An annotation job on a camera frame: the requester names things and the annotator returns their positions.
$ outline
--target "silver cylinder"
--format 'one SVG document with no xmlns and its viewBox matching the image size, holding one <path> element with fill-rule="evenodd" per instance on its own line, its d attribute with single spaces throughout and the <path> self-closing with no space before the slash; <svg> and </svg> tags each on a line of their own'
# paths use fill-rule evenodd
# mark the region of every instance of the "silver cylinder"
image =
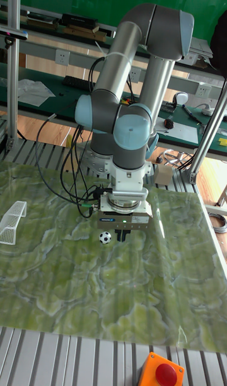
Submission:
<svg viewBox="0 0 227 386">
<path fill-rule="evenodd" d="M 145 104 L 151 111 L 151 133 L 156 124 L 158 112 L 173 71 L 175 61 L 151 56 L 146 71 L 139 103 Z"/>
<path fill-rule="evenodd" d="M 141 30 L 135 23 L 126 21 L 118 27 L 95 90 L 111 91 L 120 101 L 140 39 Z"/>
<path fill-rule="evenodd" d="M 20 0 L 8 0 L 8 26 L 20 29 Z M 13 141 L 12 144 L 17 140 L 18 71 L 19 40 L 16 39 L 8 49 L 8 137 Z"/>
</svg>

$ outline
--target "metal pole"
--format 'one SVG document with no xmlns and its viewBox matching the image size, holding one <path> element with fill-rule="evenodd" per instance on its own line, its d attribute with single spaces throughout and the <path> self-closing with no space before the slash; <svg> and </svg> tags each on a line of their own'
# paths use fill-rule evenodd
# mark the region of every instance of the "metal pole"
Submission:
<svg viewBox="0 0 227 386">
<path fill-rule="evenodd" d="M 20 29 L 20 0 L 8 0 L 8 27 Z M 16 39 L 8 49 L 8 149 L 17 142 L 18 70 L 19 40 Z"/>
<path fill-rule="evenodd" d="M 202 165 L 203 159 L 205 158 L 209 147 L 217 133 L 219 125 L 226 113 L 227 108 L 227 84 L 225 84 L 223 92 L 220 96 L 218 104 L 214 110 L 214 113 L 208 123 L 207 129 L 202 137 L 202 141 L 197 149 L 192 164 L 188 170 L 189 180 L 191 184 L 196 183 L 196 176 Z"/>
</svg>

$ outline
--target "green tabletop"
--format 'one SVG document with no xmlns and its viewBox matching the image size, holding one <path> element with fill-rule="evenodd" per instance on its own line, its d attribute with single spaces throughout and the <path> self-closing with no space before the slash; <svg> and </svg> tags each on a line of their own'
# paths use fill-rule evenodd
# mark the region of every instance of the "green tabletop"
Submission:
<svg viewBox="0 0 227 386">
<path fill-rule="evenodd" d="M 0 63 L 0 77 L 7 78 L 7 65 Z M 48 89 L 50 89 L 55 97 L 48 98 L 41 106 L 31 106 L 29 104 L 18 102 L 18 110 L 31 112 L 33 114 L 41 114 L 50 116 L 53 113 L 56 113 L 58 118 L 61 120 L 65 120 L 67 122 L 75 122 L 74 119 L 74 110 L 75 104 L 71 105 L 70 108 L 67 108 L 63 111 L 60 111 L 62 108 L 72 104 L 75 100 L 77 100 L 82 94 L 87 94 L 87 91 L 78 90 L 75 88 L 70 88 L 68 86 L 62 85 L 63 77 L 47 74 L 44 72 L 33 71 L 31 69 L 26 69 L 23 67 L 19 68 L 19 80 L 21 79 L 30 79 L 34 81 L 41 81 L 46 85 Z M 7 105 L 7 89 L 5 87 L 0 86 L 0 106 Z M 209 121 L 209 117 L 206 117 L 201 114 L 201 111 L 198 108 L 189 107 L 191 111 L 193 111 L 194 115 L 201 120 L 204 124 L 207 124 Z M 160 117 L 166 119 L 168 118 L 170 113 L 160 111 Z M 177 107 L 175 112 L 173 113 L 173 121 L 179 122 L 181 124 L 185 124 L 186 126 L 196 127 L 198 132 L 199 143 L 202 138 L 202 134 L 199 133 L 200 126 L 190 118 L 190 116 L 186 113 L 186 111 L 182 107 Z M 227 129 L 227 123 L 222 122 L 221 128 Z M 218 139 L 223 137 L 220 134 L 216 134 L 214 141 L 210 147 L 209 152 L 214 155 L 219 155 L 220 157 L 227 155 L 227 147 L 220 146 Z M 194 144 L 190 141 L 183 141 L 182 139 L 177 139 L 171 136 L 165 136 L 160 133 L 160 139 L 165 144 L 169 145 L 177 145 L 190 149 L 194 149 L 198 147 L 198 144 Z"/>
<path fill-rule="evenodd" d="M 66 195 L 59 172 L 43 174 Z M 0 244 L 0 326 L 226 352 L 227 282 L 199 196 L 146 187 L 149 228 L 124 243 L 109 229 L 103 245 L 96 213 L 82 218 L 37 168 L 2 161 L 0 220 L 18 200 L 27 212 L 16 245 Z"/>
</svg>

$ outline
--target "black cable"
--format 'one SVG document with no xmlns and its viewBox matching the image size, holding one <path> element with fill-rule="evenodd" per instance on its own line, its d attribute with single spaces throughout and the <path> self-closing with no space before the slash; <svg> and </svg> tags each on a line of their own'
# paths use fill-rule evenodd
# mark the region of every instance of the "black cable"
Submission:
<svg viewBox="0 0 227 386">
<path fill-rule="evenodd" d="M 26 141 L 26 138 L 24 137 L 24 135 L 22 135 L 22 133 L 19 131 L 19 129 L 18 129 L 18 134 L 20 135 L 20 137 L 21 137 L 22 139 L 24 139 L 24 140 Z"/>
<path fill-rule="evenodd" d="M 89 137 L 88 137 L 88 139 L 87 139 L 87 141 L 86 141 L 85 147 L 84 147 L 84 149 L 83 149 L 83 153 L 82 153 L 82 156 L 81 156 L 81 158 L 80 158 L 80 163 L 82 162 L 83 155 L 84 155 L 84 152 L 85 152 L 86 147 L 87 147 L 87 145 L 88 145 L 90 136 L 91 136 L 91 132 L 90 132 L 90 135 L 89 135 Z"/>
<path fill-rule="evenodd" d="M 135 97 L 134 97 L 134 93 L 133 93 L 133 90 L 132 90 L 132 81 L 131 81 L 131 77 L 130 77 L 130 74 L 129 74 L 129 87 L 131 89 L 131 98 L 132 98 L 132 102 L 135 103 Z"/>
<path fill-rule="evenodd" d="M 93 71 L 96 67 L 96 65 L 100 62 L 100 61 L 104 61 L 105 58 L 104 57 L 101 57 L 101 58 L 98 58 L 96 59 L 96 61 L 91 65 L 91 69 L 89 71 L 89 75 L 88 75 L 88 85 L 89 85 L 89 90 L 90 90 L 90 93 L 93 91 L 94 89 L 94 85 L 93 85 Z"/>
<path fill-rule="evenodd" d="M 75 130 L 75 132 L 74 132 L 74 134 L 73 134 L 71 146 L 70 146 L 69 151 L 68 151 L 68 153 L 67 153 L 67 155 L 66 155 L 66 157 L 65 157 L 65 159 L 64 159 L 64 161 L 63 161 L 63 163 L 62 163 L 61 170 L 60 170 L 60 181 L 61 181 L 61 185 L 62 185 L 63 189 L 69 194 L 69 196 L 70 196 L 71 199 L 72 199 L 72 197 L 75 197 L 75 198 L 76 198 L 76 196 L 75 196 L 74 194 L 71 194 L 71 189 L 70 189 L 70 191 L 68 191 L 68 190 L 66 189 L 66 186 L 64 185 L 64 181 L 63 181 L 63 171 L 64 171 L 64 167 L 65 167 L 65 165 L 66 165 L 66 162 L 67 162 L 67 160 L 68 160 L 68 158 L 69 158 L 69 155 L 72 155 L 72 153 L 73 153 L 73 147 L 74 147 L 74 145 L 75 145 L 75 136 L 76 136 L 77 132 L 78 132 L 78 127 L 76 128 L 76 130 Z M 74 179 L 74 181 L 75 181 L 74 166 L 73 166 L 73 161 L 72 161 L 72 160 L 71 160 L 71 165 L 72 165 L 72 171 L 73 171 L 73 179 Z"/>
<path fill-rule="evenodd" d="M 82 160 L 82 158 L 83 158 L 83 154 L 84 154 L 84 151 L 85 151 L 85 149 L 86 149 L 86 146 L 84 147 L 83 154 L 82 154 L 82 157 L 81 157 L 81 160 L 80 160 L 80 161 L 78 160 L 78 156 L 77 156 L 77 153 L 76 153 L 76 143 L 77 143 L 77 141 L 78 141 L 78 138 L 80 137 L 80 134 L 81 134 L 81 131 L 82 131 L 82 130 L 83 130 L 83 127 L 81 127 L 81 126 L 78 126 L 77 129 L 75 130 L 75 133 L 74 133 L 73 138 L 72 138 L 71 147 L 70 147 L 69 152 L 68 152 L 68 154 L 66 155 L 66 157 L 65 157 L 65 159 L 64 159 L 64 162 L 63 162 L 63 164 L 62 164 L 62 167 L 61 167 L 60 180 L 61 180 L 61 185 L 62 185 L 63 189 L 69 194 L 70 199 L 73 201 L 73 198 L 76 198 L 76 205 L 77 205 L 77 207 L 78 207 L 78 211 L 79 211 L 80 215 L 82 215 L 82 217 L 84 217 L 84 218 L 90 218 L 90 216 L 91 216 L 92 213 L 93 213 L 92 208 L 90 208 L 89 215 L 84 215 L 84 214 L 82 213 L 81 209 L 80 209 L 80 204 L 79 204 L 80 201 L 84 201 L 84 202 L 90 201 L 90 200 L 89 200 L 89 197 L 90 197 L 90 195 L 93 193 L 93 192 L 92 192 L 91 194 L 88 194 L 88 188 L 87 188 L 87 186 L 86 186 L 86 182 L 85 182 L 85 179 L 84 179 L 84 175 L 83 175 L 83 172 L 82 172 L 81 167 L 80 167 L 81 160 Z M 77 163 L 78 163 L 78 170 L 77 170 L 76 174 L 75 174 L 75 172 L 74 172 L 74 165 L 73 165 L 73 148 L 75 149 L 76 161 L 77 161 Z M 64 170 L 64 166 L 65 166 L 65 164 L 66 164 L 66 162 L 67 162 L 67 159 L 69 158 L 69 155 L 70 155 L 70 157 L 71 157 L 71 166 L 72 166 L 72 172 L 73 172 L 73 184 L 72 184 L 70 190 L 68 191 L 68 190 L 66 189 L 66 186 L 64 185 L 64 181 L 63 181 L 63 170 Z M 76 188 L 76 179 L 77 179 L 77 176 L 78 176 L 78 172 L 79 172 L 79 171 L 80 171 L 80 173 L 81 173 L 81 176 L 82 176 L 82 179 L 83 179 L 83 182 L 84 182 L 84 186 L 85 186 L 85 189 L 86 189 L 86 192 L 84 193 L 84 195 L 83 195 L 82 197 L 79 197 L 79 196 L 78 196 L 78 192 L 77 192 L 77 188 Z M 74 187 L 75 194 L 72 194 L 72 192 L 71 192 L 71 190 L 72 190 L 73 187 Z"/>
<path fill-rule="evenodd" d="M 79 128 L 77 139 L 79 138 L 80 132 L 81 132 L 81 127 Z M 77 161 L 77 164 L 78 164 L 78 169 L 77 169 L 77 172 L 76 172 L 76 177 L 78 176 L 78 172 L 80 172 L 81 177 L 82 177 L 82 180 L 83 180 L 83 183 L 84 183 L 84 186 L 85 186 L 85 189 L 86 189 L 86 193 L 88 193 L 88 188 L 87 188 L 87 185 L 86 185 L 86 181 L 85 181 L 85 178 L 84 178 L 84 175 L 83 175 L 81 166 L 80 166 L 81 162 L 80 162 L 79 159 L 78 159 L 78 154 L 77 154 L 77 151 L 76 151 L 76 142 L 77 142 L 77 139 L 75 140 L 75 147 L 74 147 L 74 150 L 75 150 L 75 157 L 76 157 L 76 161 Z"/>
<path fill-rule="evenodd" d="M 36 138 L 36 143 L 35 143 L 35 157 L 36 157 L 36 161 L 37 161 L 37 167 L 38 167 L 38 171 L 40 173 L 40 176 L 44 182 L 44 184 L 47 186 L 47 188 L 53 193 L 55 194 L 56 196 L 60 197 L 61 199 L 65 200 L 65 201 L 68 201 L 68 202 L 71 202 L 72 204 L 75 204 L 77 205 L 77 202 L 74 202 L 68 198 L 65 198 L 63 197 L 62 195 L 58 194 L 55 190 L 53 190 L 50 185 L 46 182 L 46 180 L 44 179 L 44 176 L 41 172 L 41 169 L 40 169 L 40 165 L 39 165 L 39 161 L 38 161 L 38 138 L 39 138 L 39 135 L 42 131 L 42 129 L 44 128 L 44 126 L 46 125 L 46 123 L 49 122 L 49 119 L 47 119 L 46 121 L 44 121 L 44 123 L 41 125 L 40 129 L 38 130 L 38 134 L 37 134 L 37 138 Z"/>
<path fill-rule="evenodd" d="M 62 109 L 60 109 L 57 113 L 60 113 L 61 111 L 65 110 L 66 108 L 71 107 L 71 106 L 72 106 L 73 104 L 75 104 L 75 103 L 76 103 L 76 100 L 73 101 L 72 103 L 70 103 L 68 106 L 65 106 L 65 107 L 63 107 Z M 41 171 L 41 169 L 40 169 L 39 160 L 38 160 L 38 138 L 39 138 L 39 135 L 40 135 L 42 129 L 43 129 L 44 126 L 46 125 L 46 123 L 48 123 L 48 121 L 51 120 L 51 117 L 54 118 L 54 117 L 56 117 L 56 115 L 57 115 L 57 114 L 55 114 L 55 113 L 52 114 L 46 121 L 44 121 L 44 123 L 41 125 L 40 129 L 38 130 L 38 134 L 37 134 L 37 138 L 36 138 L 36 143 L 35 143 L 35 157 L 36 157 L 36 161 L 37 161 L 38 171 L 39 171 L 39 173 L 40 173 L 40 176 L 41 176 L 41 178 L 42 178 L 44 184 L 47 186 L 47 188 L 48 188 L 53 194 L 55 194 L 56 196 L 60 197 L 61 199 L 65 200 L 65 201 L 67 201 L 67 202 L 70 202 L 70 203 L 72 203 L 72 204 L 79 205 L 79 206 L 84 206 L 84 207 L 90 207 L 90 209 L 91 209 L 91 206 L 90 206 L 89 204 L 88 204 L 88 205 L 85 205 L 85 204 L 84 204 L 84 205 L 83 205 L 83 204 L 79 204 L 78 202 L 75 202 L 75 201 L 73 201 L 72 199 L 65 198 L 65 197 L 63 197 L 62 195 L 58 194 L 58 193 L 57 193 L 55 190 L 53 190 L 53 189 L 50 187 L 50 185 L 46 182 L 46 180 L 44 179 L 44 176 L 43 176 L 43 174 L 42 174 L 42 171 Z"/>
<path fill-rule="evenodd" d="M 177 168 L 177 170 L 183 170 L 185 167 L 190 166 L 190 165 L 192 164 L 192 161 L 193 161 L 193 159 L 194 159 L 194 156 L 195 156 L 195 155 L 191 156 L 190 159 L 187 160 L 185 163 L 183 163 L 183 165 L 179 166 L 179 167 Z"/>
</svg>

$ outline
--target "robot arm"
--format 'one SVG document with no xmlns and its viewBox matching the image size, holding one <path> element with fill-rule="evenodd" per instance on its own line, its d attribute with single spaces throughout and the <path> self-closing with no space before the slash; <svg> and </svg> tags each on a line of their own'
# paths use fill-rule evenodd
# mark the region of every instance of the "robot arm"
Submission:
<svg viewBox="0 0 227 386">
<path fill-rule="evenodd" d="M 158 112 L 175 61 L 189 51 L 193 26 L 188 13 L 149 3 L 136 6 L 120 22 L 92 94 L 78 100 L 75 119 L 93 130 L 92 150 L 100 157 L 112 155 L 105 164 L 113 188 L 108 201 L 118 213 L 132 213 L 146 200 L 147 150 L 151 154 L 158 141 Z M 128 107 L 120 99 L 138 44 L 147 46 L 150 58 L 139 103 Z"/>
</svg>

